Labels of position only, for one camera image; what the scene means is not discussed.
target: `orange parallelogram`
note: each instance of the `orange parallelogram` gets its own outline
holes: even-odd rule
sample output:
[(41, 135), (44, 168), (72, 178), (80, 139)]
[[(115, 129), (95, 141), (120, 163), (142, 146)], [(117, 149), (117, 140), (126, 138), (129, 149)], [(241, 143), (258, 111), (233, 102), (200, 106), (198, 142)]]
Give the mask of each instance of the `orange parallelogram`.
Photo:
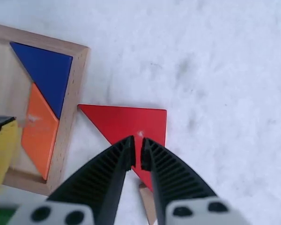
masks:
[(43, 179), (47, 180), (59, 120), (35, 84), (31, 87), (27, 119), (22, 147)]

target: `blue puzzle piece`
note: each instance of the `blue puzzle piece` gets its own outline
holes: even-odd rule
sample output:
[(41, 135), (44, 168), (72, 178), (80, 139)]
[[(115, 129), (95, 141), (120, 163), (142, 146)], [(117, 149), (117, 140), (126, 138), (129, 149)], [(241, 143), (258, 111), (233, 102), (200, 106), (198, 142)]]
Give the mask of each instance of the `blue puzzle piece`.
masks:
[(15, 42), (10, 45), (59, 119), (73, 57)]

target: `red triangle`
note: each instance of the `red triangle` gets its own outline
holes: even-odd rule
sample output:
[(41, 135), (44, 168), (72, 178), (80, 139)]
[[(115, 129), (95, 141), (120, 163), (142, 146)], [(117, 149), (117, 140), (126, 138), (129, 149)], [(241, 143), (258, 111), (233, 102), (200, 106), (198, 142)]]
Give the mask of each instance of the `red triangle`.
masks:
[(101, 105), (78, 105), (110, 144), (133, 135), (136, 149), (136, 167), (133, 170), (152, 189), (150, 172), (141, 170), (143, 137), (165, 144), (167, 111)]

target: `wooden tray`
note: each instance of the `wooden tray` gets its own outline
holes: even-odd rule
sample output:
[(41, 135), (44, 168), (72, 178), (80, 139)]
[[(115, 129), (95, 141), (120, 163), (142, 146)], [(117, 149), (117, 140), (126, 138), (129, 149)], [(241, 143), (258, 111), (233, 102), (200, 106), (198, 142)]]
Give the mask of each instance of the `wooden tray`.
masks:
[(72, 56), (66, 92), (56, 133), (47, 179), (44, 180), (21, 147), (4, 179), (4, 185), (49, 195), (61, 182), (68, 142), (89, 48), (74, 43), (0, 25), (0, 115), (27, 118), (32, 87), (28, 70), (21, 64), (10, 42)]

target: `wooden frame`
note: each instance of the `wooden frame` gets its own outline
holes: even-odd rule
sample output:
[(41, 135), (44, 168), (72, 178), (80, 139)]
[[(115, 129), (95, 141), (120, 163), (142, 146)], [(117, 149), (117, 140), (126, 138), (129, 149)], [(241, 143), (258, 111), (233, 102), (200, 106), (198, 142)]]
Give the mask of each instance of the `wooden frame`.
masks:
[(73, 57), (48, 179), (43, 180), (41, 177), (33, 174), (9, 169), (3, 183), (4, 185), (30, 192), (49, 195), (61, 183), (64, 162), (68, 151), (68, 142), (77, 111), (82, 75), (89, 48), (2, 25), (0, 25), (0, 40), (17, 42)]

